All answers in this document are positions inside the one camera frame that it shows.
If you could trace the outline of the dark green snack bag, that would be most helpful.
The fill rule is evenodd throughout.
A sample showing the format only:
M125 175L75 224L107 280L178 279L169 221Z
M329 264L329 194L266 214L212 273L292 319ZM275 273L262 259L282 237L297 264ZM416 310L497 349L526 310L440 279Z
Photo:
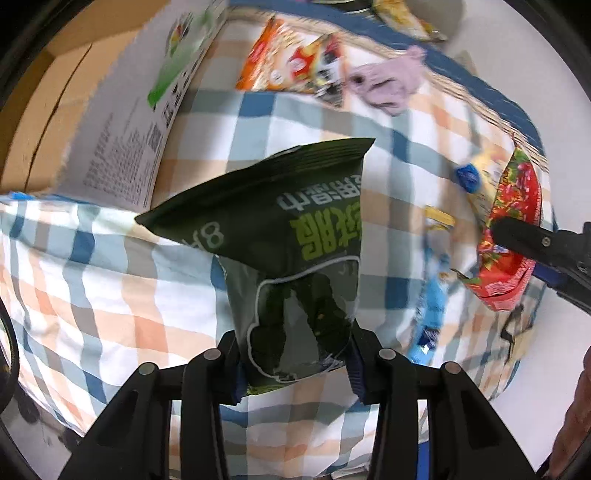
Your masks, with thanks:
M290 148L136 217L154 235L217 258L250 395L344 364L372 146L346 138Z

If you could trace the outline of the brown cardboard box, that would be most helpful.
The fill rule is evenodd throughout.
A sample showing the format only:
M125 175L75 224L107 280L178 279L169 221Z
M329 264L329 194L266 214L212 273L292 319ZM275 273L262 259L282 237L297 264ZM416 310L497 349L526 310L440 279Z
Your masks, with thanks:
M29 65L1 114L1 190L141 212L224 1L93 1Z

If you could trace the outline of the yellow printed snack bag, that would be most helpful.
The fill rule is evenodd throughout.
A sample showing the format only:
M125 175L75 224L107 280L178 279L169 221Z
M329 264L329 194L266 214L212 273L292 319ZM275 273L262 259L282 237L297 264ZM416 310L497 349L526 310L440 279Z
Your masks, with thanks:
M375 0L372 9L390 28L422 42L445 42L447 36L412 13L404 0Z

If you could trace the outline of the blue ice cream cone wrapper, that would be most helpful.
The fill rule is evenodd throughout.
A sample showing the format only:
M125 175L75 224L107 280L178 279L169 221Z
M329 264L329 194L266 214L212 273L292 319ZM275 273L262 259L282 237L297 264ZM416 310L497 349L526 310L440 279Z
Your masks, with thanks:
M444 324L451 273L451 240L455 219L427 206L424 211L424 268L419 300L413 317L413 340L409 359L429 365L435 355Z

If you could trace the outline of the red noodle packet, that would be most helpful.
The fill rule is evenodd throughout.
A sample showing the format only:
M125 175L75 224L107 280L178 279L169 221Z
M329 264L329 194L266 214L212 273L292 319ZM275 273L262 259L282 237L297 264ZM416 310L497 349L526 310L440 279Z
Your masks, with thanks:
M507 161L482 152L455 175L481 231L478 271L458 277L491 310L510 311L520 302L535 267L517 239L541 222L541 185L534 165L517 147Z

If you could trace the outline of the yellow tissue pack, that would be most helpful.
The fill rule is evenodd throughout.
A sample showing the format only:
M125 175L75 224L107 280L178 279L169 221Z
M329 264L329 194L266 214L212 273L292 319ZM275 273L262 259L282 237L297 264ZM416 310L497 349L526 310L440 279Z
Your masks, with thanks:
M490 151L483 151L455 170L457 181L481 225L486 223L492 209L503 166L502 159Z

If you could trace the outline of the purple soft cloth toy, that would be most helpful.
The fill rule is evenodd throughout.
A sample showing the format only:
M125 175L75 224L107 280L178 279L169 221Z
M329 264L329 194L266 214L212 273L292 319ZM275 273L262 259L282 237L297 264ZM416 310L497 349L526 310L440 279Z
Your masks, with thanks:
M426 56L425 49L413 45L396 58L356 67L349 72L349 89L370 106L398 116L423 83Z

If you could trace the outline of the orange snack bag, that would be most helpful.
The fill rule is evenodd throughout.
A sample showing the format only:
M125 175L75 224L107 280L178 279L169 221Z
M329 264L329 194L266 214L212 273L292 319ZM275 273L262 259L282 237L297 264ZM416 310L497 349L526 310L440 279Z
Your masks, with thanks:
M235 88L311 95L342 108L346 98L346 51L334 33L309 43L273 16L249 51Z

